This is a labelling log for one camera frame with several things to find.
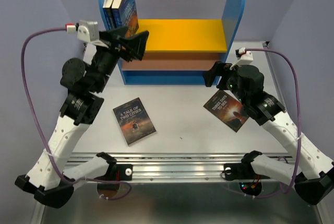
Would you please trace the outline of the Three Days to See book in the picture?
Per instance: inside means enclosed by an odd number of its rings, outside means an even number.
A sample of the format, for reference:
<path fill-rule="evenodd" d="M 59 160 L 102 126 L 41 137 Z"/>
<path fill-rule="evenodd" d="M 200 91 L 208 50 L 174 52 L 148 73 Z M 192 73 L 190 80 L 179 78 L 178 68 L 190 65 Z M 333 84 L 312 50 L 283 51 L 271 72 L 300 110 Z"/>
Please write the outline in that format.
<path fill-rule="evenodd" d="M 234 132 L 248 120 L 242 104 L 227 92 L 218 90 L 205 104 L 204 108 L 227 125 Z"/>

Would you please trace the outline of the Animal Farm book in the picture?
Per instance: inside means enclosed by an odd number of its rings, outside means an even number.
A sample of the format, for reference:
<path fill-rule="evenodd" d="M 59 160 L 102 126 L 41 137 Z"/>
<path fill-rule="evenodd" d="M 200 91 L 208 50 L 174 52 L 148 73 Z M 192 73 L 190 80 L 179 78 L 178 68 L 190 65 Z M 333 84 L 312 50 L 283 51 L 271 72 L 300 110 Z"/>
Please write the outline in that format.
<path fill-rule="evenodd" d="M 113 3 L 113 0 L 104 0 L 103 2 L 103 12 L 105 15 L 108 29 L 115 28 L 115 22 L 114 22 L 113 13 L 112 13 L 112 3 Z"/>

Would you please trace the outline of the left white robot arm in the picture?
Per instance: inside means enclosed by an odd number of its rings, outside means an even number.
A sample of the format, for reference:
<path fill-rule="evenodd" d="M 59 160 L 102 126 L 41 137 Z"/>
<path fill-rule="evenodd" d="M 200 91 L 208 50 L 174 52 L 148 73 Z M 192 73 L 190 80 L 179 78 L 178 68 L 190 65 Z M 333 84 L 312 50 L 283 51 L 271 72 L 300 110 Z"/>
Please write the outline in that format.
<path fill-rule="evenodd" d="M 119 60 L 142 60 L 148 31 L 127 37 L 127 27 L 107 31 L 87 28 L 80 23 L 69 23 L 60 31 L 76 34 L 83 42 L 93 44 L 96 53 L 91 63 L 79 58 L 67 60 L 62 67 L 61 85 L 67 97 L 60 109 L 50 139 L 42 139 L 44 149 L 26 174 L 19 175 L 15 185 L 44 206 L 59 209 L 72 197 L 75 190 L 87 182 L 101 189 L 118 190 L 125 185 L 132 189 L 130 164 L 118 165 L 106 152 L 78 166 L 66 169 L 68 159 L 77 143 L 94 122 L 104 100 L 99 97 Z"/>

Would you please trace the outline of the A Tale of Two Cities book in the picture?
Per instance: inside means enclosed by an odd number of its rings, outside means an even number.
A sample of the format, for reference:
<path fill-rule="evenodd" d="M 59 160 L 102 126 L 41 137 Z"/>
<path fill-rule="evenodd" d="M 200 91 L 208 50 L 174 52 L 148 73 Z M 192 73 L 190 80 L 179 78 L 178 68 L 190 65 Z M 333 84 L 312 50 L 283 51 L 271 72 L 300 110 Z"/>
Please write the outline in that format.
<path fill-rule="evenodd" d="M 115 107 L 113 113 L 128 146 L 156 132 L 140 98 Z"/>

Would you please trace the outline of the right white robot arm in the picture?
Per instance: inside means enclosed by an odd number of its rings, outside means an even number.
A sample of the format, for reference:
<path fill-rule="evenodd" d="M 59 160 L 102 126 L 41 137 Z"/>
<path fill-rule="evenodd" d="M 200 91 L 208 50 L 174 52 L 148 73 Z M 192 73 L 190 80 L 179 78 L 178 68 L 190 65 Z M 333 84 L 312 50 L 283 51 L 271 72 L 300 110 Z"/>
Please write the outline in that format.
<path fill-rule="evenodd" d="M 227 164 L 227 181 L 253 179 L 256 175 L 292 184 L 298 196 L 317 205 L 333 190 L 333 160 L 321 152 L 304 134 L 298 133 L 283 104 L 264 91 L 264 75 L 253 65 L 233 66 L 221 61 L 203 73 L 205 85 L 217 76 L 219 90 L 229 90 L 245 113 L 271 134 L 294 158 L 294 165 L 271 159 L 259 151 L 247 153 L 239 163 Z"/>

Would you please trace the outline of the Jane Eyre book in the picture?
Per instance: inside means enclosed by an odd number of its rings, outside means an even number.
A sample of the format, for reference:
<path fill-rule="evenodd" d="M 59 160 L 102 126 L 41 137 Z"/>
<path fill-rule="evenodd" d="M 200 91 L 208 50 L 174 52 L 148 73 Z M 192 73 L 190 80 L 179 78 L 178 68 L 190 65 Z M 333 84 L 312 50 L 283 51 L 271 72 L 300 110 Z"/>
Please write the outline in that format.
<path fill-rule="evenodd" d="M 119 8 L 121 26 L 127 27 L 125 37 L 133 36 L 139 29 L 135 0 L 122 0 Z"/>

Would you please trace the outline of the Nineteen Eighty-Four book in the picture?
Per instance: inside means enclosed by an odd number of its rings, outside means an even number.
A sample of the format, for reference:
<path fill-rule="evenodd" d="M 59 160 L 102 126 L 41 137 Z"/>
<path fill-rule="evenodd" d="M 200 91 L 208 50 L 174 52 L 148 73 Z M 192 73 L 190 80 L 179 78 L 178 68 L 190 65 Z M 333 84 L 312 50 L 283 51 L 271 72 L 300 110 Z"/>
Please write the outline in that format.
<path fill-rule="evenodd" d="M 110 9 L 112 14 L 113 28 L 122 26 L 121 12 L 120 12 L 121 3 L 122 0 L 112 0 Z"/>

